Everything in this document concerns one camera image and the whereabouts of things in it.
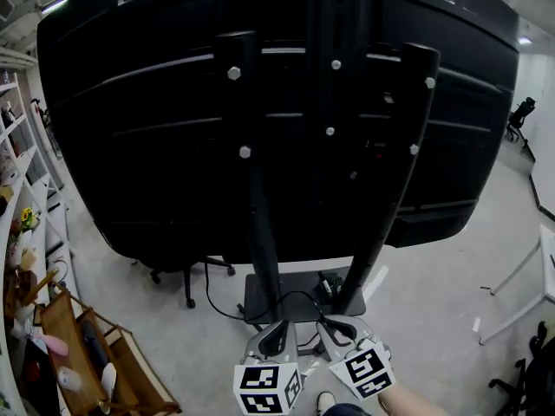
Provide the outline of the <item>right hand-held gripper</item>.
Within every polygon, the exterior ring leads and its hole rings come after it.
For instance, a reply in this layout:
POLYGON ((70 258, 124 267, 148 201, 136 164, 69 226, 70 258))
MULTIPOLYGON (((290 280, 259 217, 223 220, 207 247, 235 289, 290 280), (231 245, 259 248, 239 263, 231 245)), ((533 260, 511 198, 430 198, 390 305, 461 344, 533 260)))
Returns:
POLYGON ((361 318, 327 315, 316 323, 329 370, 359 399, 395 384, 390 353, 361 318))

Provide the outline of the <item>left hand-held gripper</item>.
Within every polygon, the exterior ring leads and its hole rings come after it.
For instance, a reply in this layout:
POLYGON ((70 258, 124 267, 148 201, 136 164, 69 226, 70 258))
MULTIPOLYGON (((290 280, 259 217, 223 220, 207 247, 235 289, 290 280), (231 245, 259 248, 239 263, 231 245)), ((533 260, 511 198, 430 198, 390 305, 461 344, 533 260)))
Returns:
POLYGON ((288 415, 302 391, 295 324, 282 320, 254 335, 235 366, 233 392, 244 415, 288 415))

